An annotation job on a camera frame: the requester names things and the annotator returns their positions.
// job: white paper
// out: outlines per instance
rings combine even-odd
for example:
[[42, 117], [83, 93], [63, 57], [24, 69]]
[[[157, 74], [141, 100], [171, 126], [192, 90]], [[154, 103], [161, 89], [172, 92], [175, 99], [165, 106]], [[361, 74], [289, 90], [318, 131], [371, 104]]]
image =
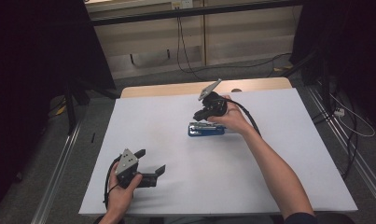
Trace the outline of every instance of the white paper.
[[[292, 167], [316, 211], [356, 205], [296, 90], [228, 93], [245, 106], [263, 138]], [[166, 164], [158, 185], [137, 189], [128, 214], [216, 216], [276, 213], [258, 165], [237, 133], [189, 137], [202, 109], [197, 95], [118, 99], [79, 214], [105, 213], [104, 182], [124, 148], [145, 148], [138, 170]]]

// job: table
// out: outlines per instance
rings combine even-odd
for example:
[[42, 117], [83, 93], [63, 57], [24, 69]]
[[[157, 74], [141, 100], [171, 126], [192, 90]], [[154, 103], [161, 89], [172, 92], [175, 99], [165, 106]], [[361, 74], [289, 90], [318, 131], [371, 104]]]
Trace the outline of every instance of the table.
[[[130, 216], [240, 216], [279, 212], [239, 134], [188, 137], [188, 122], [201, 109], [197, 101], [199, 92], [208, 84], [123, 91], [123, 98], [115, 104], [79, 214], [98, 216], [105, 212], [102, 190], [108, 163], [125, 147], [133, 152], [146, 149], [138, 167], [143, 173], [167, 165], [155, 188], [136, 190]], [[175, 92], [165, 90], [168, 87]], [[314, 210], [356, 210], [298, 93], [286, 79], [225, 81], [216, 91], [228, 93], [231, 89], [242, 89], [243, 92], [230, 92], [231, 98], [251, 112], [263, 138], [297, 173]]]

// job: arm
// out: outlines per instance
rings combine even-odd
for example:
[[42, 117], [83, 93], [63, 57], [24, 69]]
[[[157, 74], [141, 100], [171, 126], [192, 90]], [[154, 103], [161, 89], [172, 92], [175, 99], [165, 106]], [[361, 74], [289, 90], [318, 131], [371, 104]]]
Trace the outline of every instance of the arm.
[[112, 167], [112, 171], [109, 176], [109, 188], [114, 186], [116, 187], [109, 192], [108, 210], [106, 211], [103, 219], [100, 221], [102, 224], [119, 223], [121, 221], [130, 207], [134, 190], [138, 187], [142, 180], [142, 175], [136, 175], [132, 180], [132, 183], [130, 183], [129, 187], [126, 189], [122, 188], [121, 186], [117, 186], [118, 178], [115, 175], [117, 167], [118, 162]]
[[310, 201], [295, 172], [245, 120], [236, 105], [228, 103], [228, 112], [224, 116], [210, 117], [208, 121], [221, 123], [243, 136], [284, 218], [298, 212], [313, 215]]

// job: person's left hand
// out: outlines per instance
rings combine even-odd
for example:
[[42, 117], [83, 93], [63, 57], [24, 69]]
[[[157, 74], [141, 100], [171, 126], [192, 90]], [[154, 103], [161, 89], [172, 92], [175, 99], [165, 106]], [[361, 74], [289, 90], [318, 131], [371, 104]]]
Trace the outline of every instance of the person's left hand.
[[134, 190], [141, 183], [142, 175], [138, 174], [130, 183], [126, 189], [118, 185], [118, 178], [115, 171], [118, 167], [118, 162], [112, 167], [111, 174], [109, 176], [109, 188], [113, 188], [109, 192], [108, 210], [100, 223], [119, 223], [126, 214], [132, 202], [132, 194]]

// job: sleeve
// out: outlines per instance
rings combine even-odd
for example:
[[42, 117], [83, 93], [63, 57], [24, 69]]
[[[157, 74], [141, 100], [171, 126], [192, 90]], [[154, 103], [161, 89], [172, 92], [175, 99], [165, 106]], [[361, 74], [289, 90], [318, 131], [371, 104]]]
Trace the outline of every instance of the sleeve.
[[286, 218], [284, 224], [318, 224], [316, 217], [307, 213], [295, 213]]

